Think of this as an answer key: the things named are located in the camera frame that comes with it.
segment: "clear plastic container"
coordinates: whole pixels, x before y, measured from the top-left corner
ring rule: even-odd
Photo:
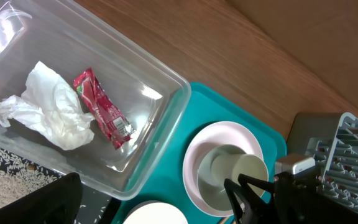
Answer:
[[[189,83],[71,0],[0,1],[0,101],[21,95],[38,61],[69,84],[91,67],[137,131],[115,150],[94,121],[91,143],[63,151],[11,120],[11,127],[0,126],[0,147],[63,174],[77,172],[118,199],[136,196],[178,125]]]

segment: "crumpled paper towel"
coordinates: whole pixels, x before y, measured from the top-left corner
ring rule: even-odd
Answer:
[[[0,125],[9,127],[8,119],[14,118],[64,150],[92,141],[94,117],[82,112],[76,92],[59,74],[38,62],[25,85],[21,97],[0,102]]]

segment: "gray dish rack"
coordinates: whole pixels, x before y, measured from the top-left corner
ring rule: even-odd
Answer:
[[[288,153],[312,156],[321,169],[319,192],[358,213],[358,119],[351,113],[300,113]]]

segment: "white cup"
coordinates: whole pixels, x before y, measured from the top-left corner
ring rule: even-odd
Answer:
[[[239,174],[245,174],[259,180],[268,181],[269,172],[262,159],[251,154],[221,155],[214,159],[211,165],[211,173],[214,181],[223,186],[225,179],[231,179],[238,183]],[[249,184],[251,189],[261,197],[264,190]]]

